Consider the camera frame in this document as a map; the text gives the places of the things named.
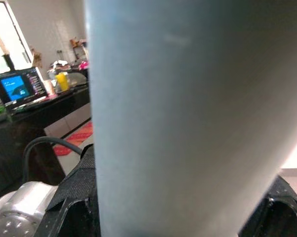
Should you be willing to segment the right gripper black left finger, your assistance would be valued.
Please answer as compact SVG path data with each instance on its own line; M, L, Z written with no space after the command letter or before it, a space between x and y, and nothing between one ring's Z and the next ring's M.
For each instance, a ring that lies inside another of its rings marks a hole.
M93 145L63 179L38 226L36 237L101 236Z

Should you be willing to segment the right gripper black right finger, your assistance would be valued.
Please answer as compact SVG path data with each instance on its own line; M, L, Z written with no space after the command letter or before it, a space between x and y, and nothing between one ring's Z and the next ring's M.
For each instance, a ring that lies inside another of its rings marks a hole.
M260 200L239 237L297 237L297 193L277 176Z

